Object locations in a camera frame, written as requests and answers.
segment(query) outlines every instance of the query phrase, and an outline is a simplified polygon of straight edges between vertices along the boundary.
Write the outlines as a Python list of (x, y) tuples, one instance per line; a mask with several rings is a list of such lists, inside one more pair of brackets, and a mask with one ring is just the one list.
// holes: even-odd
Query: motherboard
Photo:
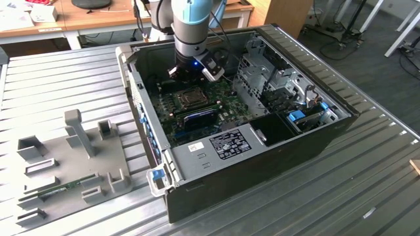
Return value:
[(247, 106), (227, 80), (150, 96), (151, 104), (171, 147), (239, 126), (251, 119)]

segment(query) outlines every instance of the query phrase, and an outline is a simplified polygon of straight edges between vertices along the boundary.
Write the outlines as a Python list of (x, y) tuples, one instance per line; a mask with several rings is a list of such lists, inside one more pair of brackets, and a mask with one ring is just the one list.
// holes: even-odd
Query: table leg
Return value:
[(70, 49), (81, 49), (81, 45), (78, 42), (78, 32), (77, 31), (65, 31), (62, 32), (66, 38), (67, 44), (70, 45)]
[(351, 0), (345, 0), (345, 3), (343, 3), (342, 8), (339, 10), (339, 13), (338, 13), (338, 15), (335, 16), (335, 19), (334, 19), (335, 23), (338, 23), (341, 21), (341, 18), (343, 16), (345, 12), (346, 12), (346, 9), (347, 9), (347, 6), (349, 6), (350, 3), (351, 3)]
[(242, 11), (242, 14), (238, 18), (237, 28), (245, 28), (247, 26), (250, 11)]
[(326, 7), (325, 7), (325, 12), (322, 13), (321, 15), (321, 19), (319, 19), (319, 24), (322, 25), (323, 21), (325, 21), (325, 18), (326, 18), (326, 15), (330, 11), (330, 8), (333, 6), (333, 3), (334, 3), (335, 0), (327, 0), (327, 3), (326, 3)]
[(403, 21), (402, 21), (399, 27), (395, 29), (395, 31), (399, 32), (399, 31), (402, 30), (402, 28), (403, 28), (405, 24), (407, 23), (409, 19), (413, 17), (414, 13), (417, 12), (418, 7), (420, 7), (420, 3), (417, 4), (417, 6), (413, 8), (411, 12), (410, 12), (410, 13), (407, 14), (407, 16), (405, 17), (405, 19), (403, 19)]
[(366, 30), (366, 28), (369, 27), (369, 25), (371, 23), (371, 20), (373, 20), (375, 14), (378, 12), (381, 4), (382, 4), (382, 0), (378, 0), (375, 6), (374, 6), (374, 8), (373, 8), (373, 10), (371, 10), (371, 12), (370, 12), (370, 14), (367, 16), (367, 19), (366, 19), (366, 21), (363, 22), (363, 24), (362, 24), (362, 26), (359, 28), (359, 32), (363, 32)]
[(417, 16), (414, 17), (413, 21), (410, 22), (410, 24), (407, 25), (406, 29), (401, 33), (399, 37), (397, 38), (397, 40), (391, 44), (390, 48), (387, 49), (387, 51), (385, 53), (385, 57), (389, 57), (390, 54), (393, 53), (394, 49), (401, 45), (402, 40), (405, 39), (407, 33), (414, 28), (414, 26), (415, 26), (418, 21), (420, 21), (420, 12), (417, 13)]

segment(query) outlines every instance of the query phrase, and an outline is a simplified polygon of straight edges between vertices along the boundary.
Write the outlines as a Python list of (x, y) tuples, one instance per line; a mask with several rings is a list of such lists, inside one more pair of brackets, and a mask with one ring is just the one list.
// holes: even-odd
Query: white box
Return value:
[(55, 22), (57, 11), (54, 6), (34, 5), (30, 11), (33, 22)]

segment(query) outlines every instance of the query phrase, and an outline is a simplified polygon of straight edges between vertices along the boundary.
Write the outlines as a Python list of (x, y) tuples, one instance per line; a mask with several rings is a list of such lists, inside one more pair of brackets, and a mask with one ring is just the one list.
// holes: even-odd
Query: white label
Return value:
[(59, 31), (61, 28), (38, 29), (38, 32)]
[(189, 148), (189, 151), (193, 152), (193, 151), (195, 151), (195, 150), (202, 149), (202, 148), (203, 148), (203, 145), (202, 145), (201, 142), (198, 142), (198, 143), (195, 143), (195, 144), (189, 145), (187, 148)]

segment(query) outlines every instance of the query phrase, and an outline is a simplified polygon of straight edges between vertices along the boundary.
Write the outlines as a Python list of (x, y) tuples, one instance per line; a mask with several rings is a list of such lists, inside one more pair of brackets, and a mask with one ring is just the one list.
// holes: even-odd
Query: sticker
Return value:
[(191, 144), (187, 146), (187, 149), (190, 152), (195, 151), (195, 150), (199, 150), (203, 148), (203, 145), (201, 142), (195, 143), (195, 144)]
[(209, 141), (222, 160), (251, 149), (238, 129), (210, 138)]
[(61, 31), (61, 28), (38, 29), (38, 32)]

